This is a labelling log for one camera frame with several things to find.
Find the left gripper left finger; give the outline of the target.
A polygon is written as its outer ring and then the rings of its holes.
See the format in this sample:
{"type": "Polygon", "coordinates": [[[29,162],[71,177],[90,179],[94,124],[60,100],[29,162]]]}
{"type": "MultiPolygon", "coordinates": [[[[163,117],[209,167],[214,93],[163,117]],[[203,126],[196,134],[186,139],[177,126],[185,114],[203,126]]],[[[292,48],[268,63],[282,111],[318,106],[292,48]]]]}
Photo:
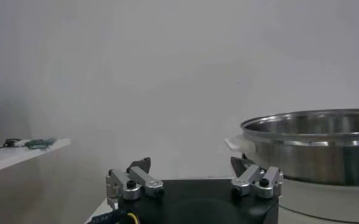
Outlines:
{"type": "Polygon", "coordinates": [[[107,204],[119,209],[119,200],[135,201],[141,198],[141,191],[147,197],[160,199],[165,195],[162,180],[150,176],[151,158],[146,157],[131,162],[123,172],[121,169],[109,169],[105,178],[107,204]]]}

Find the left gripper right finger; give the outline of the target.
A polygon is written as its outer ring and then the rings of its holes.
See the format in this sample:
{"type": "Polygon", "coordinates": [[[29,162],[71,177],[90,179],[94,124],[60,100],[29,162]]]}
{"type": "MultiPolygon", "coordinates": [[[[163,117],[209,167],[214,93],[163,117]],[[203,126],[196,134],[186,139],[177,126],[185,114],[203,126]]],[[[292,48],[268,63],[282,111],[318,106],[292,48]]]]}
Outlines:
{"type": "Polygon", "coordinates": [[[234,198],[250,193],[264,199],[282,196],[283,172],[278,167],[265,170],[252,160],[237,157],[231,157],[230,163],[236,175],[230,182],[234,198]]]}

